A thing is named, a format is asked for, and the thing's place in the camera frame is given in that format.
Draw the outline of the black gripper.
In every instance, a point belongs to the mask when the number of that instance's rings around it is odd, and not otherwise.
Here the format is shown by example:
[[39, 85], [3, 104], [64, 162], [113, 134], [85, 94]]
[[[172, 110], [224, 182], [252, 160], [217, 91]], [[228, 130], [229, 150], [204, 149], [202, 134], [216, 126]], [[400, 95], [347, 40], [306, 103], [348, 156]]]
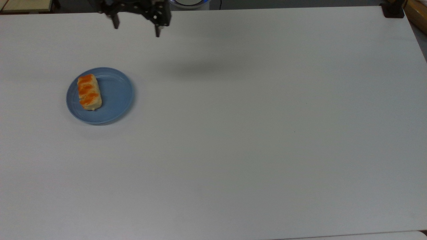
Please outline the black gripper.
[[97, 12], [111, 16], [113, 27], [119, 28], [119, 12], [129, 12], [148, 16], [154, 24], [155, 36], [160, 37], [161, 30], [170, 25], [172, 18], [170, 3], [166, 0], [98, 0]]

